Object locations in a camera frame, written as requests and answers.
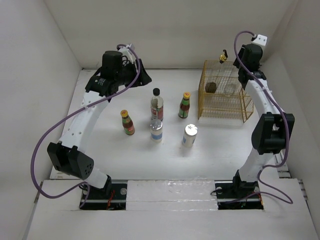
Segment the clear oil bottle gold spout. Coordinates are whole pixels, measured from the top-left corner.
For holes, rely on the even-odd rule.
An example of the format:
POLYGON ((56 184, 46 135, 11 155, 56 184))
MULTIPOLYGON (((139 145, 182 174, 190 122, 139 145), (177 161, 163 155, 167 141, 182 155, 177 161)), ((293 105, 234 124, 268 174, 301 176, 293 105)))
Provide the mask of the clear oil bottle gold spout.
POLYGON ((221 80, 222 93, 227 96, 232 96, 239 91, 240 87, 238 72, 233 69, 225 69, 221 80))

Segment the black cap red label bottle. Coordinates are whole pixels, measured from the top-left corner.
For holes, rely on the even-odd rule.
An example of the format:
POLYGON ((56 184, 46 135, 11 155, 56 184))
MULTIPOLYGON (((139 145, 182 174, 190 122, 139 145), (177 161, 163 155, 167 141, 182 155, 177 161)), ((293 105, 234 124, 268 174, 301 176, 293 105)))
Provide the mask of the black cap red label bottle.
POLYGON ((164 100, 160 96, 160 89, 154 88, 153 97, 150 100, 150 111, 151 111, 151 119, 158 119, 163 121, 164 119, 164 100))

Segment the silver lid shaker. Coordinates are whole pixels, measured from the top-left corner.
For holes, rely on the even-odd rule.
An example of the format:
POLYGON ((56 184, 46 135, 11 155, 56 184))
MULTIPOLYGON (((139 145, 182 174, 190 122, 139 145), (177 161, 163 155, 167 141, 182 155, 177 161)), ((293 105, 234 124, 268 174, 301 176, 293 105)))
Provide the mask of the silver lid shaker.
POLYGON ((182 145, 185 146, 186 148, 191 148, 194 145, 197 134, 198 134, 198 127, 192 123, 188 124, 184 128, 182 145))
POLYGON ((150 122, 149 129, 150 129, 151 139, 156 143, 161 142, 162 138, 163 138, 163 123, 162 123, 162 121, 159 119, 153 119, 150 122))

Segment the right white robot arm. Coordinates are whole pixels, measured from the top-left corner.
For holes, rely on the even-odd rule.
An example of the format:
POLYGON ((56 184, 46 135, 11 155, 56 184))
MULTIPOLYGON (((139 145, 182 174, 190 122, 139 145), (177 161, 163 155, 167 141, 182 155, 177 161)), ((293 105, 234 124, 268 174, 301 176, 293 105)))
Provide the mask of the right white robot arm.
POLYGON ((242 89, 251 97, 259 116, 251 134, 252 150, 232 180, 231 191, 237 197, 254 190, 258 185, 258 172, 274 155, 285 149, 287 143, 285 123, 281 116, 284 112, 276 105, 267 78, 259 70, 262 56, 261 46, 244 44, 238 53, 239 58, 233 63, 238 69, 242 89))

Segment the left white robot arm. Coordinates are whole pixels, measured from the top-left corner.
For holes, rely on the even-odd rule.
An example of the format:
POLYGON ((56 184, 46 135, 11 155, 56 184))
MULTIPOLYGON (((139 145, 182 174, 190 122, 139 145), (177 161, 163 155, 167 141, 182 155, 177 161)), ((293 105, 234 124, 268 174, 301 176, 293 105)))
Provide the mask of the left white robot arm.
POLYGON ((55 170, 85 181, 94 187, 98 197, 107 198, 112 191, 111 178, 85 154, 90 135, 111 99, 120 94, 121 86, 134 88, 151 81, 141 59, 129 45, 120 44, 116 50, 106 51, 102 66, 85 86, 80 112, 58 142, 47 147, 55 170))

